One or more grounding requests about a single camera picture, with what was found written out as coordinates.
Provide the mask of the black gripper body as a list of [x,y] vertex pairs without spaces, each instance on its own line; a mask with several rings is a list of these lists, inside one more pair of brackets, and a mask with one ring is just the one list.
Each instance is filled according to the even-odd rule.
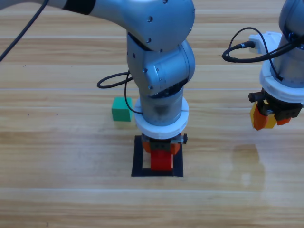
[[296,118],[303,108],[302,103],[290,103],[279,100],[264,89],[260,92],[249,93],[248,99],[252,103],[257,102],[258,111],[262,115],[268,116],[274,114],[275,119]]
[[170,145],[171,144],[180,144],[180,148],[183,144],[186,144],[188,141],[187,134],[178,134],[177,136],[174,136],[173,138],[169,139],[154,139],[151,137],[148,137],[144,134],[141,135],[142,142],[150,142],[151,145],[151,151],[155,150],[164,150],[170,152]]

